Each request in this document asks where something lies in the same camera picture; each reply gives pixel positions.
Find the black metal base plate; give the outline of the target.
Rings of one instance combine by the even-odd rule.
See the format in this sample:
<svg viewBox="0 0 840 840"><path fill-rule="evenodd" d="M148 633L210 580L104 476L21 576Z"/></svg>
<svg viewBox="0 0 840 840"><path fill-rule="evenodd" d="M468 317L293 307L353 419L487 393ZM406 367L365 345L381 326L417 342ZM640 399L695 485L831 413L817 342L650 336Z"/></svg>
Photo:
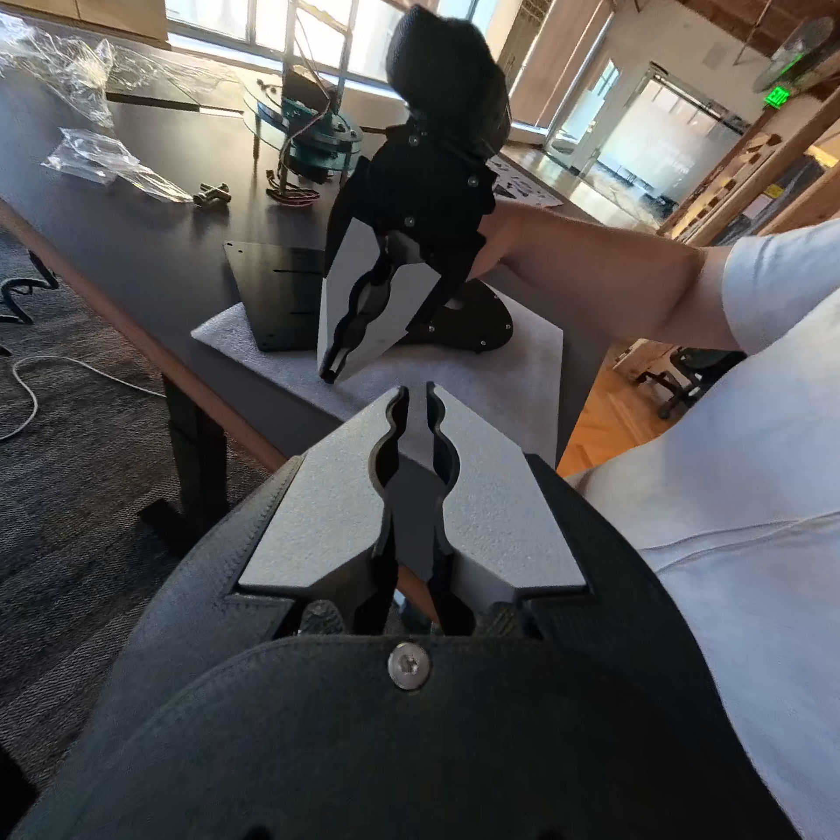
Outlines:
<svg viewBox="0 0 840 840"><path fill-rule="evenodd" d="M315 350L323 250L227 241L224 252L259 350ZM398 344L482 353L498 350L512 335L512 316L498 294L469 280L429 321L410 326Z"/></svg>

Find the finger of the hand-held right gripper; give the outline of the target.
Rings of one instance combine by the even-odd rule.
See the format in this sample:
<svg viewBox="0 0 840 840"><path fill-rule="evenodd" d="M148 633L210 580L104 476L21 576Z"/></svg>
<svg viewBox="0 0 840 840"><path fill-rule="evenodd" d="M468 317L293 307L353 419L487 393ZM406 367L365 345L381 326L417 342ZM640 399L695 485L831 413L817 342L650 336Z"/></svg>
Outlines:
<svg viewBox="0 0 840 840"><path fill-rule="evenodd" d="M385 317L392 297L392 262L385 237L353 219L322 281L318 376L337 384L360 372L394 343Z"/></svg>
<svg viewBox="0 0 840 840"><path fill-rule="evenodd" d="M392 297L385 310L385 317L393 324L393 347L407 335L409 323L436 288L440 275L421 260L419 246L413 240L400 233L384 237L392 262ZM385 352L372 362L378 360Z"/></svg>

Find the person's right hand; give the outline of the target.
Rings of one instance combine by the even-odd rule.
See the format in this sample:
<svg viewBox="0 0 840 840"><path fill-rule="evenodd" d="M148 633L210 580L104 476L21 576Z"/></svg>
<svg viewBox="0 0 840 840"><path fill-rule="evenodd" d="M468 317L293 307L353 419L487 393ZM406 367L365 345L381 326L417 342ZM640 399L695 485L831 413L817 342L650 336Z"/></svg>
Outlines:
<svg viewBox="0 0 840 840"><path fill-rule="evenodd" d="M482 216L478 234L484 244L474 259L469 280L483 277L512 254L521 235L521 211L526 209L526 206L510 199L499 199L493 211Z"/></svg>

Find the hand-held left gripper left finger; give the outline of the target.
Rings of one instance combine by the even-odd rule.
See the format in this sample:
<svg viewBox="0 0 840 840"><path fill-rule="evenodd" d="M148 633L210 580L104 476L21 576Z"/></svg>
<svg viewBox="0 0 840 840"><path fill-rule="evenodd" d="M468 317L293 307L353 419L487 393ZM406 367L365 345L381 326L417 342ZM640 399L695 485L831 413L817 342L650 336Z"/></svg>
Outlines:
<svg viewBox="0 0 840 840"><path fill-rule="evenodd" d="M302 457L238 578L242 590L376 590L408 390L376 398Z"/></svg>

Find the person in white shirt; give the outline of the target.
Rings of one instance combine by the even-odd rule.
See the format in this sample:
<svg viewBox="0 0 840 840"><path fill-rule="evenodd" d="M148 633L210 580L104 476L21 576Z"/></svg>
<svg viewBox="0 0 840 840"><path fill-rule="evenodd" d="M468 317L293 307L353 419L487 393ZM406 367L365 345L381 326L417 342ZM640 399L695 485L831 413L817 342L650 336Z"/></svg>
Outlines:
<svg viewBox="0 0 840 840"><path fill-rule="evenodd" d="M570 478L686 619L803 838L839 837L839 222L741 239L745 360L654 441Z"/></svg>

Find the glass double door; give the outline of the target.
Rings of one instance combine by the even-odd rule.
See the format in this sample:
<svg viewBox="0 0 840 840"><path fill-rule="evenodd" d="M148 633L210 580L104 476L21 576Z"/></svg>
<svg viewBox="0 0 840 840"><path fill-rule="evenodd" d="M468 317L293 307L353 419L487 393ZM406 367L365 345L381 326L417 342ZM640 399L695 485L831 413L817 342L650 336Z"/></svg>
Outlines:
<svg viewBox="0 0 840 840"><path fill-rule="evenodd" d="M595 168L669 214L698 188L749 126L736 113L652 64L597 151Z"/></svg>

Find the black desk leg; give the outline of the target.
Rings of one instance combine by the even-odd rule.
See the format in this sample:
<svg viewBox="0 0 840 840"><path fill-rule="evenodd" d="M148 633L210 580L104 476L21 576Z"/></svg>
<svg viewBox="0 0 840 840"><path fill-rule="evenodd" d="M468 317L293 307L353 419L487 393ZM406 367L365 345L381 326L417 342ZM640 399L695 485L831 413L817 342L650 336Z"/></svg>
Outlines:
<svg viewBox="0 0 840 840"><path fill-rule="evenodd" d="M159 499L144 507L139 518L182 559L230 512L227 439L223 428L169 377L161 379L181 508Z"/></svg>

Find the printed instruction sheet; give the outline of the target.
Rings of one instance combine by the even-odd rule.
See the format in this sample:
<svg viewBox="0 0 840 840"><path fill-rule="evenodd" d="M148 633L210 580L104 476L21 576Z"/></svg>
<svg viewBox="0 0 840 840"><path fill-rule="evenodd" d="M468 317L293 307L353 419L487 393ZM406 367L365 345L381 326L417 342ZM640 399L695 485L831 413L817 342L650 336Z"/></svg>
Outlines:
<svg viewBox="0 0 840 840"><path fill-rule="evenodd" d="M562 198L499 155L491 157L486 166L496 177L492 186L496 198L506 198L530 207L545 209L562 206Z"/></svg>

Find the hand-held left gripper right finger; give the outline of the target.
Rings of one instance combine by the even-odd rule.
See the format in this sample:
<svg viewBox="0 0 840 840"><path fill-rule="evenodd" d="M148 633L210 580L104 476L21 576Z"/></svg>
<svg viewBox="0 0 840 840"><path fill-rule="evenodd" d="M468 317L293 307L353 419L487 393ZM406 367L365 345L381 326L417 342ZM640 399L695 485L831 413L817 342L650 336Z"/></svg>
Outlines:
<svg viewBox="0 0 840 840"><path fill-rule="evenodd" d="M574 559L522 448L427 383L434 467L446 485L437 537L451 592L582 592Z"/></svg>

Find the person's right forearm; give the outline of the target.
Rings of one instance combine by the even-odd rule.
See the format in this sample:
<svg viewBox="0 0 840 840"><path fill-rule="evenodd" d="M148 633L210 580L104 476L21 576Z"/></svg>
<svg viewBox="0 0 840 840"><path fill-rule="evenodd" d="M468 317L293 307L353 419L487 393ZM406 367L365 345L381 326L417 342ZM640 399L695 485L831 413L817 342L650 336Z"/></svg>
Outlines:
<svg viewBox="0 0 840 840"><path fill-rule="evenodd" d="M727 247L689 246L525 207L513 272L612 340L740 350L722 303Z"/></svg>

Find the crumpled clear plastic wrap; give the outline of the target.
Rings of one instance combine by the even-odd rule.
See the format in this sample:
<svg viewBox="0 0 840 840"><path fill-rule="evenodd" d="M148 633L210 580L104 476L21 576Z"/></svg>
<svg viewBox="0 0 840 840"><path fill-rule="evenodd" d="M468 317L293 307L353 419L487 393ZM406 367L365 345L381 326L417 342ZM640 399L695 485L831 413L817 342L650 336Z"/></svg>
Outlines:
<svg viewBox="0 0 840 840"><path fill-rule="evenodd" d="M167 80L187 94L208 93L228 77L224 68L185 64L141 54L102 38L90 46L78 37L52 35L22 18L1 14L2 69L14 68L42 82L86 120L111 130L109 87L137 91Z"/></svg>

